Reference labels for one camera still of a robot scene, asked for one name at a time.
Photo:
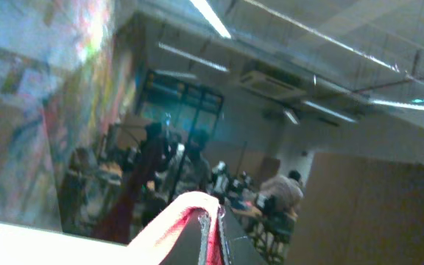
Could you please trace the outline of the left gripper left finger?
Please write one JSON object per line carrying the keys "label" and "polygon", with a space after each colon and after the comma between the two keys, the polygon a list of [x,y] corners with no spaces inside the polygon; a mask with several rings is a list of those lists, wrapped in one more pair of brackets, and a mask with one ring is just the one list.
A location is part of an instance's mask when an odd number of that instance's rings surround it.
{"label": "left gripper left finger", "polygon": [[205,265],[208,251],[209,214],[196,209],[160,265]]}

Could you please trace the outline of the red orange t-shirt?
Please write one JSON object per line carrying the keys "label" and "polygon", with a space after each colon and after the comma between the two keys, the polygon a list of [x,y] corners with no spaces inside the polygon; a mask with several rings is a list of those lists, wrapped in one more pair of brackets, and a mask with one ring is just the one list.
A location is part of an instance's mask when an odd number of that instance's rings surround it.
{"label": "red orange t-shirt", "polygon": [[219,200],[199,191],[181,194],[159,213],[128,245],[143,264],[160,264],[180,238],[194,213],[204,217],[199,228],[198,264],[223,264],[219,232]]}

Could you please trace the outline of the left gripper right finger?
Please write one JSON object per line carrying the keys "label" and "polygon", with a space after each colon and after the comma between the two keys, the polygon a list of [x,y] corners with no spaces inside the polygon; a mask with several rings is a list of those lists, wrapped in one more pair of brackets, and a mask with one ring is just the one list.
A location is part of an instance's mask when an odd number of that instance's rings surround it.
{"label": "left gripper right finger", "polygon": [[224,265],[266,265],[231,209],[221,205],[218,213],[220,251]]}

